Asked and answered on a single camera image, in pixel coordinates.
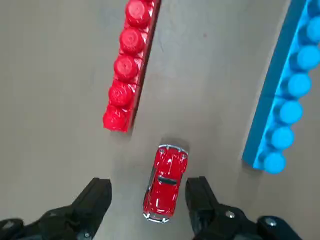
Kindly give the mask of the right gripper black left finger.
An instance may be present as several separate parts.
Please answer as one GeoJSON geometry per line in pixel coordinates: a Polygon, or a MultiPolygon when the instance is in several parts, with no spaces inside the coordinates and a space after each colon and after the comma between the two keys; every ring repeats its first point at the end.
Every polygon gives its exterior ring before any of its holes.
{"type": "Polygon", "coordinates": [[[2,240],[92,240],[111,205],[109,179],[93,178],[70,205],[48,210],[25,225],[20,218],[0,221],[2,240]]]}

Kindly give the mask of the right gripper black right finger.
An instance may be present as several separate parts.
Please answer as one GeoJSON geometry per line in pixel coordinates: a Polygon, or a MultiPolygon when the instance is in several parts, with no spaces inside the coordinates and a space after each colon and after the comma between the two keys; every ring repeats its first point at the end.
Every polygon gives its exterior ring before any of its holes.
{"type": "Polygon", "coordinates": [[[244,212],[219,203],[204,176],[188,178],[185,201],[194,240],[300,240],[282,218],[272,215],[249,220],[244,212]]]}

